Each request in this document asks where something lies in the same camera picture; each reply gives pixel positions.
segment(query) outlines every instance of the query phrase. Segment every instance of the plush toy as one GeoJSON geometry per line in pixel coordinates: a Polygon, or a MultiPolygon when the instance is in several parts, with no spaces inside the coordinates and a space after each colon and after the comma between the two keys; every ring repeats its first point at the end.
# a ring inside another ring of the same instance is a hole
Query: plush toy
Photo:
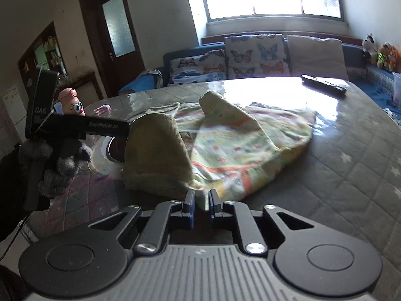
{"type": "Polygon", "coordinates": [[[74,88],[63,89],[59,93],[59,101],[61,102],[64,114],[77,114],[85,116],[83,105],[77,97],[77,91],[74,88]]]}
{"type": "Polygon", "coordinates": [[[95,113],[96,113],[97,115],[101,115],[101,114],[103,114],[103,113],[110,112],[111,109],[112,109],[112,108],[111,108],[110,105],[104,104],[104,105],[102,105],[101,107],[98,107],[98,108],[95,110],[95,113]]]}
{"type": "Polygon", "coordinates": [[[397,61],[398,61],[398,50],[395,47],[392,47],[390,54],[388,55],[388,71],[394,72],[397,70],[397,61]]]}
{"type": "Polygon", "coordinates": [[[362,40],[363,56],[366,62],[373,65],[377,64],[377,51],[374,45],[374,39],[372,34],[367,35],[364,40],[362,40]]]}
{"type": "Polygon", "coordinates": [[[378,48],[377,54],[377,67],[381,70],[388,70],[388,65],[390,64],[390,60],[388,56],[392,51],[392,45],[390,43],[384,43],[381,47],[378,48]]]}

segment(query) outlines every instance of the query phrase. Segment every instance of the fuzzy gray fabric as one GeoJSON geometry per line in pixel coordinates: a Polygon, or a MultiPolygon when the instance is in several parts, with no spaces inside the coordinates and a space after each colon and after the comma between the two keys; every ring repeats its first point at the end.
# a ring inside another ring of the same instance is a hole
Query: fuzzy gray fabric
{"type": "MultiPolygon", "coordinates": [[[[19,150],[22,172],[28,177],[33,160],[48,160],[53,149],[44,140],[27,140],[19,150]]],[[[77,139],[65,139],[57,165],[46,169],[43,180],[39,182],[39,193],[47,198],[62,196],[74,179],[82,161],[91,161],[92,150],[77,139]]]]}

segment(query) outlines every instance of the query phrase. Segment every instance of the cushion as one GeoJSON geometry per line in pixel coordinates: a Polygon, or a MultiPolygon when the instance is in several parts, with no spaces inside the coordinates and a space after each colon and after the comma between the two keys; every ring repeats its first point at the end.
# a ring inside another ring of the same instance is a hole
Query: cushion
{"type": "Polygon", "coordinates": [[[149,89],[156,88],[154,77],[151,74],[147,74],[146,76],[139,77],[129,84],[126,84],[122,87],[118,92],[126,93],[126,92],[138,92],[138,91],[147,91],[149,89]]]}
{"type": "Polygon", "coordinates": [[[212,50],[202,55],[172,60],[168,86],[225,79],[224,50],[212,50]]]}
{"type": "Polygon", "coordinates": [[[348,80],[340,40],[296,35],[287,35],[287,39],[293,76],[308,74],[348,80]]]}
{"type": "Polygon", "coordinates": [[[228,79],[289,76],[284,36],[232,36],[224,39],[228,79]]]}

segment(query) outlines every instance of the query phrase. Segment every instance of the pink toy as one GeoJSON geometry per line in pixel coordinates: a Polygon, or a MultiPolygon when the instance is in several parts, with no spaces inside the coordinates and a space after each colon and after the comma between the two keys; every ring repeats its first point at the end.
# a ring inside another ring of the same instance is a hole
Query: pink toy
{"type": "Polygon", "coordinates": [[[98,107],[98,108],[95,110],[95,113],[96,113],[97,115],[100,115],[100,114],[103,114],[103,113],[106,113],[106,112],[110,112],[110,110],[111,110],[111,106],[105,104],[105,105],[102,105],[101,107],[98,107]]]}
{"type": "Polygon", "coordinates": [[[63,107],[64,114],[77,114],[85,116],[83,105],[77,97],[77,91],[74,88],[63,89],[59,93],[59,101],[63,107]]]}

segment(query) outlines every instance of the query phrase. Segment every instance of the white cushion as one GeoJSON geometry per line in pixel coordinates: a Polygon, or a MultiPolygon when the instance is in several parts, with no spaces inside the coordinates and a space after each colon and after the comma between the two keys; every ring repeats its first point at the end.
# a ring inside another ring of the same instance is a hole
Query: white cushion
{"type": "Polygon", "coordinates": [[[290,76],[284,36],[232,36],[224,39],[228,79],[290,76]]]}
{"type": "Polygon", "coordinates": [[[308,74],[348,80],[340,40],[296,35],[287,35],[287,39],[293,76],[308,74]]]}

